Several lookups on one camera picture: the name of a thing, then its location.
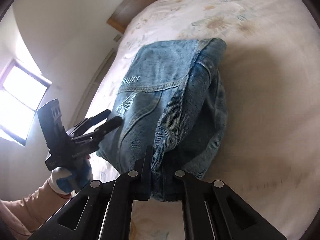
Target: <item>flower pattern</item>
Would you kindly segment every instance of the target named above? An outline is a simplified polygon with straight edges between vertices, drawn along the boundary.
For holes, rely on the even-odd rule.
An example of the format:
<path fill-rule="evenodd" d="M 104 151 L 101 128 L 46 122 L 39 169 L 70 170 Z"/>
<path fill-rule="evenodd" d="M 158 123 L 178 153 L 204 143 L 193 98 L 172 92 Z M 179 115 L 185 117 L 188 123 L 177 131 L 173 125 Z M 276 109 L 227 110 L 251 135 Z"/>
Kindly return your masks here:
<path fill-rule="evenodd" d="M 131 95 L 126 97 L 119 106 L 117 106 L 116 112 L 120 117 L 124 118 L 125 113 L 129 110 L 130 106 L 133 103 L 133 99 L 136 97 L 136 95 L 137 92 L 132 93 Z"/>

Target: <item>bed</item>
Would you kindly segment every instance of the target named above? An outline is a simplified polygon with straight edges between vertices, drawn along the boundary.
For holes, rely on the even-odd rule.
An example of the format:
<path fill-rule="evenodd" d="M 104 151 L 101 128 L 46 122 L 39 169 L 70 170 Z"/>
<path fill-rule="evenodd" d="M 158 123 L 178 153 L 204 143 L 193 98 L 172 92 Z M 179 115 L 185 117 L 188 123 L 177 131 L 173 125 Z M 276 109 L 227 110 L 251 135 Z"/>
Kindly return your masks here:
<path fill-rule="evenodd" d="M 225 137 L 204 178 L 225 181 L 288 240 L 320 207 L 320 30 L 301 0 L 159 0 L 128 25 L 87 116 L 111 109 L 139 48 L 219 37 Z M 95 179 L 119 174 L 92 156 Z M 184 239 L 181 203 L 135 202 L 131 239 Z"/>

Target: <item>window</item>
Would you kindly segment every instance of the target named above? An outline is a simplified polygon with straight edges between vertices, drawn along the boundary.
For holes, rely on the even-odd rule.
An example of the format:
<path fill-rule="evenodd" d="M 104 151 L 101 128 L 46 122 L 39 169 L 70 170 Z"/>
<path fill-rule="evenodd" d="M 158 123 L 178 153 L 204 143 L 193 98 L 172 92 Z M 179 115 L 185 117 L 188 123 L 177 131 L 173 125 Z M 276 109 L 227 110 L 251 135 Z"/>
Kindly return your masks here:
<path fill-rule="evenodd" d="M 0 78 L 0 129 L 26 145 L 36 110 L 50 84 L 13 60 Z"/>

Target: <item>blue glove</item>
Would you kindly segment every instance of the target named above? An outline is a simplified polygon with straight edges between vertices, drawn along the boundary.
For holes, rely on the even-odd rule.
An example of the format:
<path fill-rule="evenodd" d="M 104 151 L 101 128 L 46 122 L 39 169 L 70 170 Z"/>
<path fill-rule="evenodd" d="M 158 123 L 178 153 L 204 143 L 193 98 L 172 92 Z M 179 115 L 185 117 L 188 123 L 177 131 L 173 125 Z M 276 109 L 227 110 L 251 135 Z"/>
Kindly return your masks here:
<path fill-rule="evenodd" d="M 93 180 L 91 165 L 88 159 L 79 159 L 75 167 L 66 169 L 55 168 L 48 180 L 54 192 L 61 195 L 68 195 L 73 190 L 79 191 Z"/>

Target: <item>window frame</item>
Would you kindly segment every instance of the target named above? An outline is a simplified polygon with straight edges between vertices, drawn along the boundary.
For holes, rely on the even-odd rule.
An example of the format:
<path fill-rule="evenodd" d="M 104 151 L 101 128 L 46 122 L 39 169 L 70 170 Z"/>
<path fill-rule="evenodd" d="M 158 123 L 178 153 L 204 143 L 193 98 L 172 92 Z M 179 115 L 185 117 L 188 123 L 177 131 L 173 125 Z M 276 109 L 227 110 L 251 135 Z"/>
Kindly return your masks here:
<path fill-rule="evenodd" d="M 44 85 L 46 87 L 46 90 L 39 102 L 39 105 L 41 104 L 45 94 L 47 93 L 50 85 L 51 85 L 51 82 L 44 78 L 43 76 L 39 75 L 39 74 L 36 74 L 36 73 L 32 73 L 31 71 L 27 70 L 26 68 L 24 68 L 22 66 L 22 63 L 20 63 L 18 60 L 16 59 L 12 59 L 11 62 L 7 65 L 7 67 L 5 68 L 4 72 L 2 73 L 2 75 L 0 76 L 0 90 L 5 90 L 7 93 L 9 93 L 11 96 L 13 96 L 15 99 L 17 99 L 14 95 L 12 95 L 9 91 L 7 91 L 5 88 L 4 88 L 4 81 L 5 79 L 7 78 L 7 76 L 9 75 L 10 71 L 13 69 L 13 67 L 17 67 L 19 69 L 21 69 L 23 72 L 25 72 L 26 74 L 28 74 L 29 76 L 31 76 L 32 78 L 34 78 L 35 80 L 37 80 L 39 83 L 41 83 L 42 85 Z M 27 106 L 26 104 L 22 103 L 23 105 L 25 105 L 26 107 L 28 107 L 29 109 L 31 109 L 33 112 L 34 112 L 34 115 L 33 115 L 33 119 L 32 119 L 32 122 L 31 122 L 31 125 L 32 123 L 34 122 L 34 119 L 35 119 L 35 116 L 36 116 L 36 113 L 37 113 L 37 110 L 39 108 L 39 105 L 37 107 L 36 110 L 30 108 L 29 106 Z M 12 139 L 14 139 L 15 141 L 17 141 L 18 143 L 20 143 L 21 145 L 25 146 L 26 145 L 26 142 L 27 142 L 27 138 L 26 139 L 23 139 L 21 138 L 20 136 L 14 134 L 13 132 L 11 132 L 10 130 L 8 130 L 7 128 L 5 128 L 4 126 L 2 126 L 0 124 L 0 129 L 2 131 L 4 131 L 7 135 L 9 135 Z"/>

